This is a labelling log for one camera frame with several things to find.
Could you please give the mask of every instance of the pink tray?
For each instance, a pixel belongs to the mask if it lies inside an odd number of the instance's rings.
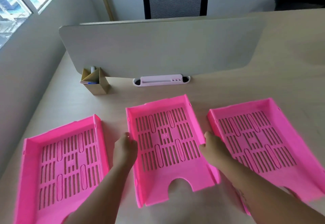
[[[208,119],[233,158],[302,201],[325,194],[325,171],[273,99],[211,109]]]
[[[198,150],[205,138],[186,95],[127,108],[126,115],[139,146],[133,167],[139,208],[168,200],[176,178],[193,191],[220,183],[218,170]]]
[[[60,224],[108,173],[101,120],[93,115],[24,141],[16,224]]]

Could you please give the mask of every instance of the wooden desk surface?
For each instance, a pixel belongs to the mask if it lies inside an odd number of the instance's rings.
[[[23,138],[97,114],[106,142],[127,131],[125,108],[187,94],[201,128],[210,108],[272,97],[325,167],[325,10],[255,13],[266,28],[244,68],[194,76],[189,84],[137,88],[131,79],[109,78],[108,95],[93,96],[79,84],[68,56],[62,59]],[[0,180],[0,219],[12,223],[22,141]],[[192,193],[176,180],[170,200],[138,209],[130,173],[116,223],[254,223],[238,207],[229,183]],[[325,214],[325,198],[310,203]]]

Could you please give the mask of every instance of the cardboard pen holder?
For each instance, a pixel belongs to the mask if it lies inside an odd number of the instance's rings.
[[[84,86],[93,95],[106,95],[110,87],[110,84],[106,80],[103,70],[101,68],[97,68],[93,73],[90,73],[87,69],[83,69],[81,81],[97,83],[97,84],[84,84]]]

